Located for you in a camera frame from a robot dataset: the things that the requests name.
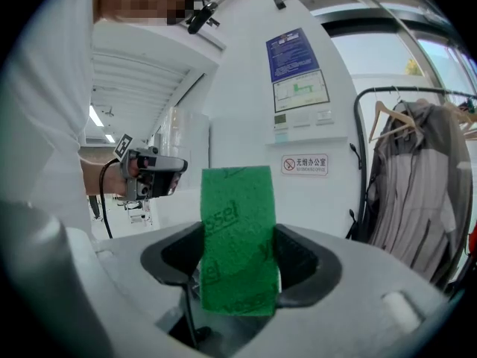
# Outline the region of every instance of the hand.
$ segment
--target hand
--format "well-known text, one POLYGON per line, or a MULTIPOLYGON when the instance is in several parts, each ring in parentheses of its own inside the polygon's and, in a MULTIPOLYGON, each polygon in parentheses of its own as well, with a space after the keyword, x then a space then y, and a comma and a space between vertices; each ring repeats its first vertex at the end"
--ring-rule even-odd
MULTIPOLYGON (((136 177, 139 175, 139 167, 137 160, 133 159, 129 162, 129 174, 136 177)), ((106 193, 114 193, 120 196, 126 196, 126 180, 122 177, 119 163, 111 165, 104 174, 104 191, 106 193)))

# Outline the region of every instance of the gray jacket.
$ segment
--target gray jacket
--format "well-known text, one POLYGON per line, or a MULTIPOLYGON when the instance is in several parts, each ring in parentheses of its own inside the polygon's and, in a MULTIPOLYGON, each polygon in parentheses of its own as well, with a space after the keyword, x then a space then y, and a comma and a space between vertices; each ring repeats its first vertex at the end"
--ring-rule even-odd
MULTIPOLYGON (((465 138, 444 107, 402 102, 395 110, 411 116, 417 130, 400 131, 376 144, 365 241, 445 285, 470 223, 472 170, 465 138)), ((383 133, 401 125, 390 117, 383 133)))

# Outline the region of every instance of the clothes rack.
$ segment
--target clothes rack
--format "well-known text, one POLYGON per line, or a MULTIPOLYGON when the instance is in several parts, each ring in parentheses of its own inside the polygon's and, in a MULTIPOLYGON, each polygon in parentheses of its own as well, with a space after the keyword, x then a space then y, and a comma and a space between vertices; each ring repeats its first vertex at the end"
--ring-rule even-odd
POLYGON ((444 94, 444 95, 459 95, 463 97, 468 97, 477 100, 477 95, 468 94, 465 92, 457 92, 454 90, 448 89, 440 89, 435 87, 371 87, 369 89, 363 90, 360 92, 355 99, 354 103, 354 116, 356 122, 356 129, 358 131, 358 142, 359 142, 359 152, 361 155, 361 186, 360 186, 360 201, 359 201, 359 212, 358 218, 356 222, 358 223, 357 227, 354 227, 354 230, 348 233, 347 238, 353 240, 359 240, 359 236, 362 235, 362 224, 363 224, 363 217, 364 217, 364 206, 366 203, 366 186, 367 186, 367 158, 366 156, 366 140, 365 134, 363 130, 363 124, 361 123, 360 115, 359 115, 359 106, 360 100, 364 95, 371 94, 371 93, 378 93, 378 92, 433 92, 436 94, 444 94))

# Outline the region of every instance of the white shirt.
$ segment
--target white shirt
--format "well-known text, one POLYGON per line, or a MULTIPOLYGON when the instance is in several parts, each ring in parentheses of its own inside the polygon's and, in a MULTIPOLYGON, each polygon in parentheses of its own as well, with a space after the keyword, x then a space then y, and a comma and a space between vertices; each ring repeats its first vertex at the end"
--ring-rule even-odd
POLYGON ((92 0, 45 1, 5 64, 1 95, 53 148, 23 199, 90 236, 78 151, 92 90, 92 30, 92 0))

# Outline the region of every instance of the green scouring pad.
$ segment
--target green scouring pad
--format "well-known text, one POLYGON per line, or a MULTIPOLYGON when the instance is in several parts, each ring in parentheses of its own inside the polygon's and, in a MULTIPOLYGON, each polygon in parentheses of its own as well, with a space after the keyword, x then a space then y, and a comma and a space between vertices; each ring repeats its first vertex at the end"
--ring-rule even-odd
POLYGON ((278 268, 270 167, 203 170, 200 217, 202 307, 226 315, 273 315, 278 268))

